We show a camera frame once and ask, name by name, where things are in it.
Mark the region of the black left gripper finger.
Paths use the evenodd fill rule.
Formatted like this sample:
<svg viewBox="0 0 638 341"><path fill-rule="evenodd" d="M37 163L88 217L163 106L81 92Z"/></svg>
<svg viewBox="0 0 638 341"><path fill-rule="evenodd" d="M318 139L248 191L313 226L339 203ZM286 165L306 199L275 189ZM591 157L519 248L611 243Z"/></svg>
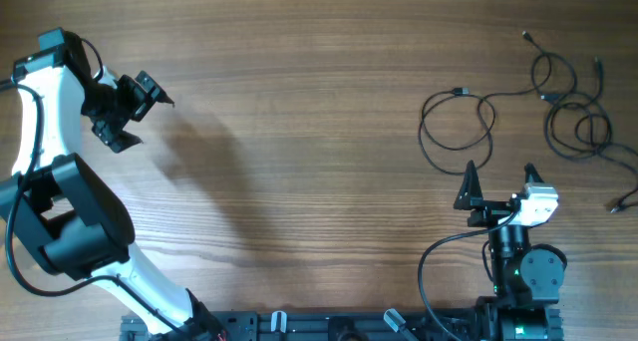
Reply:
<svg viewBox="0 0 638 341"><path fill-rule="evenodd" d="M111 149L112 152L118 154L126 149L138 145L142 140L129 132L119 131L103 131L102 142Z"/></svg>
<svg viewBox="0 0 638 341"><path fill-rule="evenodd" d="M146 71L140 71L135 77L139 90L135 93L138 107L152 107L156 103L174 105L174 101L160 84Z"/></svg>

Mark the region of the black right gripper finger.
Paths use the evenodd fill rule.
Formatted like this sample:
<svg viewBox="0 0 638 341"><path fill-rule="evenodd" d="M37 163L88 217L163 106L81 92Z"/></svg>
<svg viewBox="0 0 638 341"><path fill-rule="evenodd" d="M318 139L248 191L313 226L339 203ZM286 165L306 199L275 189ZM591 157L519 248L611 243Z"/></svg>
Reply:
<svg viewBox="0 0 638 341"><path fill-rule="evenodd" d="M481 207L483 207L483 196L479 183L478 170L475 163L469 161L453 208L456 210L473 210Z"/></svg>
<svg viewBox="0 0 638 341"><path fill-rule="evenodd" d="M525 183L544 183L543 178L539 175L534 164L528 163L524 166Z"/></svg>

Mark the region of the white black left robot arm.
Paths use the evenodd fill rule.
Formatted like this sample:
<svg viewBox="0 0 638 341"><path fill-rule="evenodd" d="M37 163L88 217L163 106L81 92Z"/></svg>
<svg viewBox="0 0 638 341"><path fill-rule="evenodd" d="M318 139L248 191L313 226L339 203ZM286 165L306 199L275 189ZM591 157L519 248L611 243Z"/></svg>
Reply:
<svg viewBox="0 0 638 341"><path fill-rule="evenodd" d="M144 118L164 89L147 73L117 76L92 68L92 44L57 28L39 38L37 53L19 59L3 90L22 99L21 146L1 185L6 223L5 255L14 279L20 242L51 275L66 275L75 289L98 286L136 313L151 340L194 340L214 327L192 294L165 277L135 242L132 219L121 200L82 159L80 128L120 153L139 142L126 124Z"/></svg>

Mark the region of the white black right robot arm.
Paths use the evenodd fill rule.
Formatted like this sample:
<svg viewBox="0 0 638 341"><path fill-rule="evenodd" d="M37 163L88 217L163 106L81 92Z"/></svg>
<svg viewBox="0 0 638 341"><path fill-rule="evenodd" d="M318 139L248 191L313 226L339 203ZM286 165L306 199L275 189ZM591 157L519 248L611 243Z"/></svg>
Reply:
<svg viewBox="0 0 638 341"><path fill-rule="evenodd" d="M478 171L468 162L454 208L468 210L468 226L488 230L494 296L481 297L470 340L539 340L564 338L559 301L567 258L549 244L530 243L528 232L552 217L558 193L534 165L524 167L522 190L508 201L483 198Z"/></svg>

